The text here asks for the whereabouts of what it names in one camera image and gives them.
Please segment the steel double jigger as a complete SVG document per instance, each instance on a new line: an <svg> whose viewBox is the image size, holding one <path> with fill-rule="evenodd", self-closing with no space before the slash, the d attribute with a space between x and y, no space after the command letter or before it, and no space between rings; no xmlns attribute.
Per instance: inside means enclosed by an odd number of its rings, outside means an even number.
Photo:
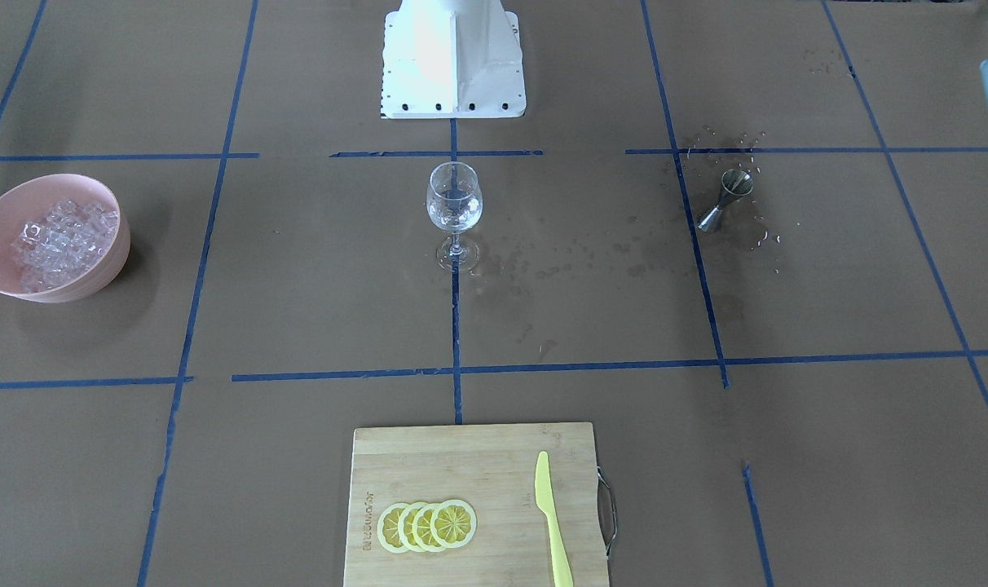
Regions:
<svg viewBox="0 0 988 587"><path fill-rule="evenodd" d="M704 233L716 232L721 226L726 208L739 201L740 198L751 196L752 176L746 170L726 170L719 179L717 201L700 216L696 229Z"/></svg>

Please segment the clear wine glass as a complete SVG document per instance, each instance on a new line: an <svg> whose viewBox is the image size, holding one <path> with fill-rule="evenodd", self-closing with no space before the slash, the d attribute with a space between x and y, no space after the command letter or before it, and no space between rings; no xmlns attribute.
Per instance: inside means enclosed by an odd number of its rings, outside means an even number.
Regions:
<svg viewBox="0 0 988 587"><path fill-rule="evenodd" d="M479 262L478 242L466 235L482 218L483 194L478 172L464 162L445 162L430 172L426 212L444 239L437 263L447 271L471 271Z"/></svg>

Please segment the ice cubes pile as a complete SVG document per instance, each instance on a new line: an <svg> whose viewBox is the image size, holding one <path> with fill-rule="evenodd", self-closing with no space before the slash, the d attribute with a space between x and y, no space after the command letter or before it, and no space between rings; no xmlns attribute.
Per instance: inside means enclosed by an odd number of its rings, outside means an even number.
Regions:
<svg viewBox="0 0 988 587"><path fill-rule="evenodd" d="M100 203L59 201L11 242L26 294L58 289L86 274L117 241L119 213Z"/></svg>

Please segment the bamboo cutting board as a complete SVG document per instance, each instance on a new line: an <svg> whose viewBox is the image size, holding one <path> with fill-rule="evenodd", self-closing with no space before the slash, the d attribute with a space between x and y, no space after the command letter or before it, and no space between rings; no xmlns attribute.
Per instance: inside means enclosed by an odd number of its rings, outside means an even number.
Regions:
<svg viewBox="0 0 988 587"><path fill-rule="evenodd" d="M549 456L558 530L576 586L608 586L598 468L588 422L435 425L354 431L346 586L551 586L547 519L536 505L540 453ZM471 505L471 542L438 553L382 541L396 504Z"/></svg>

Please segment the lemon slice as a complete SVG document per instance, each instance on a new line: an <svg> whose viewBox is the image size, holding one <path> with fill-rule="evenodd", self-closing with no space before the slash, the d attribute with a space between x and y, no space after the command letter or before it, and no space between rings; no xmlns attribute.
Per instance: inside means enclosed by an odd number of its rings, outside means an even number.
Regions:
<svg viewBox="0 0 988 587"><path fill-rule="evenodd" d="M408 504L408 508L404 511L399 521L400 537L405 539L405 543L410 549L409 551L422 551L420 547L416 546L416 543L413 542L411 526L413 516L415 516L415 513L423 504L425 504L424 501L416 501L412 504Z"/></svg>
<svg viewBox="0 0 988 587"><path fill-rule="evenodd" d="M409 551L405 539L400 537L399 521L408 508L405 502L395 502L387 506L380 514L378 521L378 541L383 549L393 554Z"/></svg>
<svg viewBox="0 0 988 587"><path fill-rule="evenodd" d="M434 521L438 519L439 513L445 509L445 504L425 504L421 505L412 518L411 533L413 542L422 551L427 553L441 553L447 546L439 541L437 532L434 530Z"/></svg>
<svg viewBox="0 0 988 587"><path fill-rule="evenodd" d="M472 541L478 528L478 515L464 499L447 499L437 504L430 520L432 539L445 549L460 549Z"/></svg>

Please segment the yellow plastic knife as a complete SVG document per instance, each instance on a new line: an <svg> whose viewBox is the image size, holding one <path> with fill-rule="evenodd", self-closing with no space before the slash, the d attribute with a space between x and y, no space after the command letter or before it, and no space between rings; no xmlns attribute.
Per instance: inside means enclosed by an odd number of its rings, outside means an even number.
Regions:
<svg viewBox="0 0 988 587"><path fill-rule="evenodd" d="M554 488L553 483L551 483L549 454L544 450L536 454L534 495L536 508L545 518L553 584L554 586L575 586L567 549L564 541L562 541L561 528L558 524L556 498L554 498Z"/></svg>

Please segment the pink bowl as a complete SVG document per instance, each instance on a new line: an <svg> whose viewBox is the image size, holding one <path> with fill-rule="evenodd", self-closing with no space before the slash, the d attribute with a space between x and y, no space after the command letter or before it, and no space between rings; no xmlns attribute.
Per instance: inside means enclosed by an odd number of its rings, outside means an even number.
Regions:
<svg viewBox="0 0 988 587"><path fill-rule="evenodd" d="M50 174L0 197L0 294L36 303L86 298L124 267L131 230L113 192Z"/></svg>

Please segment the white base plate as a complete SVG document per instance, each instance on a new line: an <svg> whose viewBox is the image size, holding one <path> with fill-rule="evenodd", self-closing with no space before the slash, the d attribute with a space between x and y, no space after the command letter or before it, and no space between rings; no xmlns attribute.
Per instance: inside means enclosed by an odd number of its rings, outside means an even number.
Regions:
<svg viewBox="0 0 988 587"><path fill-rule="evenodd" d="M402 1L383 33L382 118L525 115L519 20L501 1Z"/></svg>

